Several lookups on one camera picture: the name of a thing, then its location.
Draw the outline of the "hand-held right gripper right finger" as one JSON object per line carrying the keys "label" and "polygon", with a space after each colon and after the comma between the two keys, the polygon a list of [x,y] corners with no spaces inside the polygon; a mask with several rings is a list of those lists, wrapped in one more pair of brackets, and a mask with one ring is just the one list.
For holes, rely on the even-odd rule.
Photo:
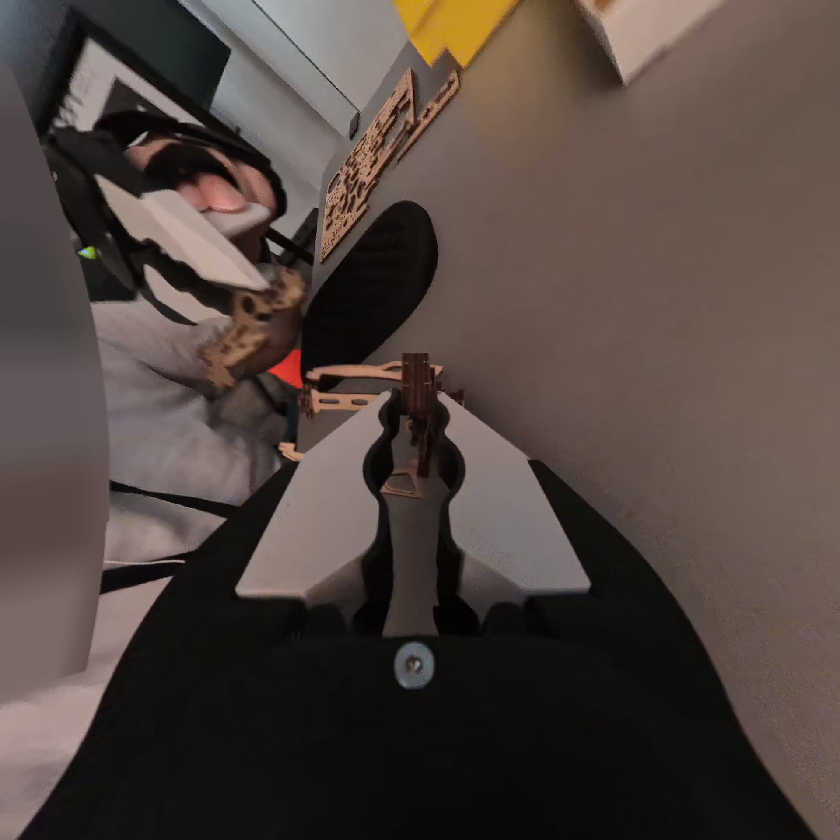
{"label": "hand-held right gripper right finger", "polygon": [[498,606],[590,593],[529,457],[443,392],[436,451],[446,487],[434,605],[440,634],[477,634]]}

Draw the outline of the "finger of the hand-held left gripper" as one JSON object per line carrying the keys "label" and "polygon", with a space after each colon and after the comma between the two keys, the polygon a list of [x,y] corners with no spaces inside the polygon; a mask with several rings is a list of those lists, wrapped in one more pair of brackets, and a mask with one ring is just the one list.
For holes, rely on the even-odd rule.
{"label": "finger of the hand-held left gripper", "polygon": [[139,196],[96,175],[100,193],[126,233],[153,243],[170,258],[191,267],[204,281],[244,291],[265,291],[268,281],[230,239],[265,222],[268,208],[248,203],[239,213],[198,212],[178,192],[157,190]]}

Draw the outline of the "person's left hand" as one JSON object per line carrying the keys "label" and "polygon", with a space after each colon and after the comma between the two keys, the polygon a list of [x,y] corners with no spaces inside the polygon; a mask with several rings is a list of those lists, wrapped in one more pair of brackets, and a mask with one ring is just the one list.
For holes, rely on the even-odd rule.
{"label": "person's left hand", "polygon": [[251,203],[277,208],[270,180],[262,172],[205,145],[159,137],[129,147],[124,155],[142,172],[162,161],[207,165],[214,160],[210,169],[176,174],[171,186],[201,213],[239,214]]}

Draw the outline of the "red card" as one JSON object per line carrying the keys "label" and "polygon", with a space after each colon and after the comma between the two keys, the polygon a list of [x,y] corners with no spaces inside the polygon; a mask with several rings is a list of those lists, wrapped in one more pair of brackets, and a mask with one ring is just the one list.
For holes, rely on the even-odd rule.
{"label": "red card", "polygon": [[301,352],[294,349],[278,364],[272,366],[268,372],[280,382],[284,382],[297,391],[303,388],[301,377]]}

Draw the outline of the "wooden mechanical model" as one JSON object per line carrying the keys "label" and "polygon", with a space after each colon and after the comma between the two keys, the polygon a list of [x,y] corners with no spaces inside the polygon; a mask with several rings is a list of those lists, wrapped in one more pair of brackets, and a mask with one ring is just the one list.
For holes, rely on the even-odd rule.
{"label": "wooden mechanical model", "polygon": [[[354,411],[355,419],[335,429],[335,437],[298,458],[288,469],[289,489],[313,505],[351,505],[355,495],[382,493],[410,497],[395,490],[390,478],[411,475],[415,498],[423,498],[431,453],[443,428],[444,395],[438,384],[443,368],[430,364],[425,353],[406,353],[401,361],[381,365],[327,365],[306,373],[307,386],[300,395],[301,413],[308,417],[320,411]],[[323,393],[324,380],[382,380],[390,391],[376,394]],[[416,447],[414,469],[394,469],[393,438],[400,433],[402,417],[408,418],[411,443]]]}

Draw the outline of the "small wooden model part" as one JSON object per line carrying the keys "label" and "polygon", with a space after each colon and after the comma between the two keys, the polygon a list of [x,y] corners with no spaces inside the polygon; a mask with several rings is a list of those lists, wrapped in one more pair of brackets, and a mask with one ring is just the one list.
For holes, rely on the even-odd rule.
{"label": "small wooden model part", "polygon": [[231,325],[200,353],[206,377],[216,388],[227,390],[267,372],[298,344],[306,284],[293,269],[271,269],[267,290],[234,294]]}

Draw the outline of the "laser-cut wooden parts sheet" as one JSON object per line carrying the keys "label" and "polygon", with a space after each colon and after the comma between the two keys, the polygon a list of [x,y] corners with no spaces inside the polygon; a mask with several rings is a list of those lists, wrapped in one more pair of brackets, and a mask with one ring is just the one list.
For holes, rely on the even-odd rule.
{"label": "laser-cut wooden parts sheet", "polygon": [[414,73],[406,70],[367,130],[330,180],[322,213],[320,254],[324,263],[369,209],[385,170],[401,161],[460,88],[459,71],[421,111],[416,110]]}

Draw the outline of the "white cardboard box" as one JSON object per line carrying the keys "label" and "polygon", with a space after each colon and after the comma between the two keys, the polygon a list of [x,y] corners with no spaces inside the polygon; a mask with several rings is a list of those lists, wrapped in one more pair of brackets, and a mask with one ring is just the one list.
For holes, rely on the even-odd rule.
{"label": "white cardboard box", "polygon": [[722,1],[577,1],[624,86],[716,12]]}

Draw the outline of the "yellow plastic bin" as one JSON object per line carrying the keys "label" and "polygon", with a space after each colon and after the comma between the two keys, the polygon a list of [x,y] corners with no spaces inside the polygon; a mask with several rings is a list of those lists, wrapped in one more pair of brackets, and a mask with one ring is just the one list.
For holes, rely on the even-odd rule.
{"label": "yellow plastic bin", "polygon": [[467,68],[519,1],[393,1],[408,39],[428,66],[443,54]]}

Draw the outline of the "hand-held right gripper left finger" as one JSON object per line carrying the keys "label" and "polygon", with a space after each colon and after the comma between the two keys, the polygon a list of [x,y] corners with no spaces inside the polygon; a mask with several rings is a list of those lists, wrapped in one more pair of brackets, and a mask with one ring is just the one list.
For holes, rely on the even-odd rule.
{"label": "hand-held right gripper left finger", "polygon": [[396,389],[351,398],[355,411],[302,419],[304,444],[235,587],[248,601],[338,610],[357,634],[383,633],[393,593],[393,546],[382,487],[401,423]]}

